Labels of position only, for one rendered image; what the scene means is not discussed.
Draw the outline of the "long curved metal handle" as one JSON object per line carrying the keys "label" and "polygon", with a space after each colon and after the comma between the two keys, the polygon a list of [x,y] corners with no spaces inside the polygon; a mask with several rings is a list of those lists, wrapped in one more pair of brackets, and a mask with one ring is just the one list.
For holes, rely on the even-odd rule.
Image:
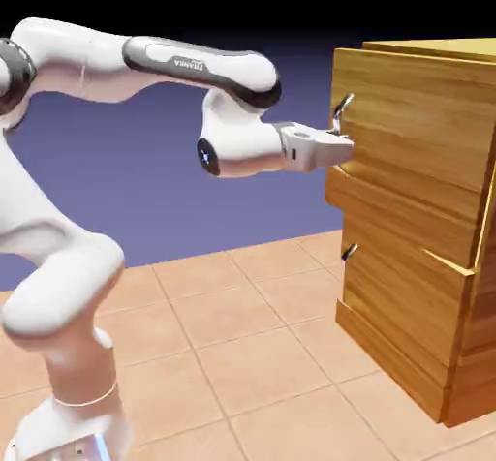
{"label": "long curved metal handle", "polygon": [[341,127],[342,127],[342,116],[345,108],[350,104],[350,102],[353,100],[355,97],[354,93],[350,93],[346,95],[341,102],[336,106],[336,108],[333,111],[332,118],[331,118],[331,124],[332,127],[328,131],[330,134],[340,136],[341,135]]}

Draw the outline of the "small wooden cabinet door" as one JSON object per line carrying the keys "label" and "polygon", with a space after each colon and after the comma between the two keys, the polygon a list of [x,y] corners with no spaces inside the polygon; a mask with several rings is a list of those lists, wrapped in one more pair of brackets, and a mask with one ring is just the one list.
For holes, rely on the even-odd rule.
{"label": "small wooden cabinet door", "polygon": [[475,272],[385,227],[344,220],[345,300],[430,381],[448,386],[463,297]]}

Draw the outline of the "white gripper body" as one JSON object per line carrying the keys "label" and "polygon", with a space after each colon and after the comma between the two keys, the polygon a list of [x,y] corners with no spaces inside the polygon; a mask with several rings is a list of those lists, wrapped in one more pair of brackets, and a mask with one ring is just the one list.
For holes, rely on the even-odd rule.
{"label": "white gripper body", "polygon": [[354,142],[344,135],[310,129],[309,169],[324,169],[349,162],[354,154]]}

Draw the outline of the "light wooden cabinet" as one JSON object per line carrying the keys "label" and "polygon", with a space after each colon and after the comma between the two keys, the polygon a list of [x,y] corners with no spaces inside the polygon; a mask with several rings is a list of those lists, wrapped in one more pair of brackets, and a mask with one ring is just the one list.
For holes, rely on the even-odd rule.
{"label": "light wooden cabinet", "polygon": [[[361,48],[496,63],[496,39],[366,42]],[[337,305],[342,328],[436,421],[455,426],[496,411],[496,129],[478,258],[463,297],[448,386],[440,388],[363,313]],[[345,165],[327,173],[325,197],[346,218],[385,227],[414,243],[407,209],[385,190],[350,176]]]}

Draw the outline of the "large wooden cabinet door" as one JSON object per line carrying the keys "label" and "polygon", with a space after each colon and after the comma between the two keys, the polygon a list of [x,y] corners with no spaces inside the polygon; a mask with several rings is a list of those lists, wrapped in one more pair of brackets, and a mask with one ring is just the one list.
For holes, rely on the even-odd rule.
{"label": "large wooden cabinet door", "polygon": [[338,48],[331,100],[350,176],[407,209],[414,243],[464,268],[478,258],[496,129],[496,63]]}

